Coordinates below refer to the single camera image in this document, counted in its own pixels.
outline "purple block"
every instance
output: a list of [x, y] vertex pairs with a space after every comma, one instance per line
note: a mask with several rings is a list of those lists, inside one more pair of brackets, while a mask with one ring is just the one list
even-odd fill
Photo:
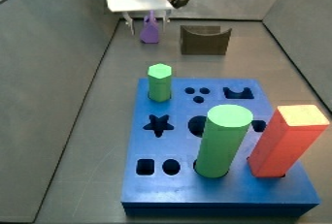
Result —
[[150, 11], [149, 16], [145, 16], [145, 27], [141, 32], [141, 40], [149, 44], [157, 44], [160, 42], [158, 22], [154, 18], [153, 11]]

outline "star-shaped hole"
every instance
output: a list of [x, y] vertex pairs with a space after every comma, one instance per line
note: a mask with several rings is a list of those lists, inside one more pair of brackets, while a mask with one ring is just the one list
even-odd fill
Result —
[[166, 114], [157, 117], [154, 114], [149, 116], [150, 123], [144, 127], [145, 130], [153, 130], [157, 138], [161, 138], [165, 130], [174, 130], [174, 126], [169, 123], [170, 115]]

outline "gray floor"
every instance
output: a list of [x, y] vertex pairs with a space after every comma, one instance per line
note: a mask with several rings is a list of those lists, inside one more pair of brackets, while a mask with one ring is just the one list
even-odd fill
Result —
[[[184, 56], [180, 26], [220, 24], [233, 28], [227, 56]], [[85, 108], [62, 158], [61, 167], [38, 216], [38, 223], [331, 223], [332, 191], [328, 163], [331, 128], [303, 157], [323, 203], [300, 220], [289, 218], [134, 218], [119, 202], [126, 149], [138, 78], [156, 63], [173, 66], [180, 78], [253, 78], [260, 80], [272, 106], [316, 104], [311, 87], [285, 57], [261, 22], [172, 21], [158, 45], [145, 45], [121, 22]]]

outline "green cylinder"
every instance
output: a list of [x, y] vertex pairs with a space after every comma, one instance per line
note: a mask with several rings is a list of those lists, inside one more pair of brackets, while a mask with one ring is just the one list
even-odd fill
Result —
[[237, 105], [220, 105], [208, 111], [196, 171], [221, 177], [229, 166], [253, 121], [252, 112]]

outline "light green hexagonal prism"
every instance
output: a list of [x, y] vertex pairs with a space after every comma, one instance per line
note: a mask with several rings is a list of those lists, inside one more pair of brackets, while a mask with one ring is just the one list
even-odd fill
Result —
[[149, 67], [149, 98], [165, 102], [172, 98], [172, 67], [157, 64]]

